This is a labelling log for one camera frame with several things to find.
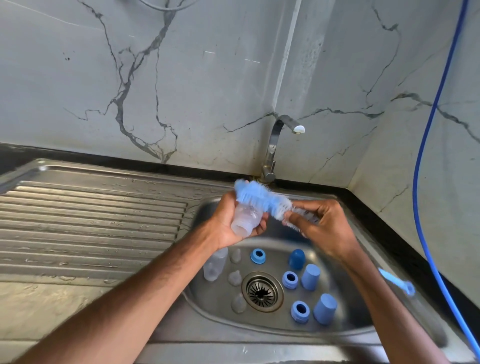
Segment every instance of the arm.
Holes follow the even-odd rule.
[[[368,306],[390,362],[448,363],[362,250],[340,204],[335,200],[297,201],[294,206],[315,212],[321,218],[314,225],[298,214],[285,214],[286,219],[346,269]]]
[[[235,194],[140,272],[70,317],[15,364],[132,364],[183,289],[216,250],[238,243]],[[264,216],[252,235],[266,228]]]

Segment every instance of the drain strainer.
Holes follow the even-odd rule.
[[[255,310],[272,312],[283,303],[280,283],[264,272],[252,272],[242,282],[241,291],[247,303]]]

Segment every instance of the black countertop edge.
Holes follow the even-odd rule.
[[[239,173],[173,166],[31,146],[17,146],[6,143],[0,143],[0,158],[0,174],[14,170],[34,159],[44,158],[66,162],[91,164],[122,170],[162,173],[180,177],[199,178],[220,182],[235,182],[235,180],[239,178],[250,178],[248,175]],[[361,202],[351,191],[347,190],[346,188],[286,180],[275,180],[275,185],[279,188],[290,190],[336,195],[352,211],[364,228],[366,228],[368,232],[382,245],[387,253],[389,253],[396,260],[396,262],[408,274],[410,274],[410,276],[413,277],[415,284],[421,287],[421,289],[451,320],[451,322],[456,323],[456,320],[440,289],[438,288],[432,272],[430,271],[428,262],[381,218],[379,218],[372,210],[370,210],[363,202]],[[445,277],[443,277],[443,279],[473,334],[477,338],[480,338],[480,309],[449,280],[447,280]]]

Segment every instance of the faucet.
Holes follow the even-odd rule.
[[[265,160],[262,165],[262,175],[260,176],[261,183],[270,183],[275,180],[275,173],[273,173],[275,161],[273,158],[275,156],[276,145],[278,143],[278,138],[280,136],[280,132],[282,131],[283,125],[288,126],[294,134],[305,132],[305,127],[300,125],[298,121],[292,119],[288,115],[281,115],[277,118],[275,124],[273,125],[272,133],[270,134],[267,154],[265,155]]]

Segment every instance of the blue hose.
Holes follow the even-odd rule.
[[[452,62],[455,46],[458,42],[458,37],[460,36],[460,32],[462,30],[462,25],[465,20],[465,14],[467,13],[467,5],[468,5],[468,0],[463,0],[462,8],[460,10],[460,15],[458,16],[458,22],[456,24],[455,33],[452,40],[452,45],[450,46],[450,51],[448,52],[444,73],[442,74],[442,79],[440,80],[440,85],[438,86],[438,91],[437,91],[437,94],[435,95],[435,100],[433,101],[433,104],[432,104],[432,110],[430,111],[430,115],[428,117],[427,126],[425,127],[425,132],[423,133],[423,137],[420,143],[417,162],[415,163],[415,171],[413,173],[412,198],[413,198],[413,217],[415,219],[415,227],[417,228],[417,234],[419,236],[423,251],[425,252],[425,256],[427,258],[428,264],[430,265],[430,269],[432,270],[433,276],[435,277],[435,280],[437,281],[438,286],[440,287],[440,290],[442,291],[442,294],[444,295],[448,305],[450,306],[450,309],[452,310],[456,320],[458,321],[458,324],[460,325],[465,336],[467,337],[470,343],[471,349],[475,353],[477,360],[480,361],[480,347],[476,342],[472,332],[470,331],[470,328],[468,327],[467,323],[463,319],[462,314],[460,313],[457,306],[455,305],[455,302],[452,296],[450,295],[450,292],[445,286],[442,276],[440,276],[440,273],[438,272],[438,269],[435,266],[435,262],[433,261],[432,254],[430,253],[427,242],[425,241],[425,236],[423,235],[423,230],[421,228],[421,223],[420,223],[419,205],[418,205],[418,181],[419,181],[419,170],[420,170],[421,158],[423,155],[423,150],[425,149],[425,143],[427,141],[427,136],[430,131],[430,127],[432,126],[433,117],[435,116],[435,111],[437,110],[438,100],[440,99],[440,95],[442,94],[442,90],[444,88],[445,79],[447,78],[447,74],[448,74],[448,69],[450,68],[450,63]]]

